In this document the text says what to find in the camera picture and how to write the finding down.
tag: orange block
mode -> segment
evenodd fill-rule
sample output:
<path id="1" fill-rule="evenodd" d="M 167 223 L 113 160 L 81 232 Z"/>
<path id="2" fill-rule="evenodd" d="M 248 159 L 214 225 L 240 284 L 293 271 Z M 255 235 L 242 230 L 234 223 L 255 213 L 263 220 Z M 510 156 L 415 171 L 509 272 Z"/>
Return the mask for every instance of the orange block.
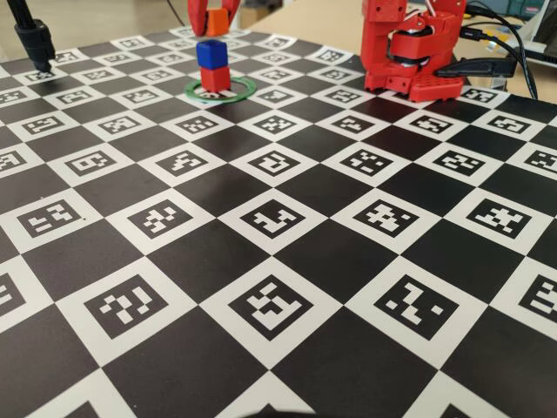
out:
<path id="1" fill-rule="evenodd" d="M 228 33 L 228 10 L 207 10 L 207 32 L 208 37 L 220 37 Z"/>

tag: checkerboard mat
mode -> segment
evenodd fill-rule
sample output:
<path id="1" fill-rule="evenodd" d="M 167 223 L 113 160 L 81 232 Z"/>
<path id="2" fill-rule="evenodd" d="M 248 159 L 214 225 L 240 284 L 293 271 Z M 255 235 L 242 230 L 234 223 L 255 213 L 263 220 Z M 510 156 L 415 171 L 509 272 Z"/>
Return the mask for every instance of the checkerboard mat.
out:
<path id="1" fill-rule="evenodd" d="M 0 68 L 5 417 L 555 417 L 557 107 L 190 28 Z"/>

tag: black wire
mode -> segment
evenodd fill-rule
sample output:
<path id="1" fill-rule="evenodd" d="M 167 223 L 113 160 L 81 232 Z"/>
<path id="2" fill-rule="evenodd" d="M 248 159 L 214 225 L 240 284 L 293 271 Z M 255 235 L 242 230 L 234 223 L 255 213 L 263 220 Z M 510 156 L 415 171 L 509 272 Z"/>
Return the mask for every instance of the black wire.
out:
<path id="1" fill-rule="evenodd" d="M 179 15 L 178 12 L 176 11 L 176 9 L 174 9 L 174 6 L 172 5 L 171 0 L 166 0 L 166 2 L 168 3 L 169 6 L 171 6 L 172 13 L 174 13 L 174 16 L 176 17 L 176 19 L 180 22 L 180 24 L 181 24 L 182 26 L 185 26 L 185 25 L 184 25 L 184 22 L 182 21 L 182 19 L 180 19 L 180 15 Z"/>

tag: red cube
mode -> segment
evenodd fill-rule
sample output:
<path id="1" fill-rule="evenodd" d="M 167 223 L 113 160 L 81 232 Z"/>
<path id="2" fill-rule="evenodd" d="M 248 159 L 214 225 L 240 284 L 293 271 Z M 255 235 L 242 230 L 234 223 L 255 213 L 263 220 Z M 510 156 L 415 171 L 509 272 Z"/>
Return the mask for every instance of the red cube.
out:
<path id="1" fill-rule="evenodd" d="M 201 67 L 201 85 L 207 91 L 230 90 L 230 68 L 220 67 L 209 70 Z"/>

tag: stacked cubes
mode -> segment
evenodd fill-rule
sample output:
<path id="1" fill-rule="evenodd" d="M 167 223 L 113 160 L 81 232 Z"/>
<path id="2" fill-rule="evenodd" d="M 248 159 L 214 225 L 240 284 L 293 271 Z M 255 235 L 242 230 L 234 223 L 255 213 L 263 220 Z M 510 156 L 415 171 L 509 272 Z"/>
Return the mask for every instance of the stacked cubes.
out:
<path id="1" fill-rule="evenodd" d="M 224 42 L 209 40 L 198 43 L 198 64 L 201 67 L 201 85 L 207 91 L 230 89 L 228 52 Z"/>

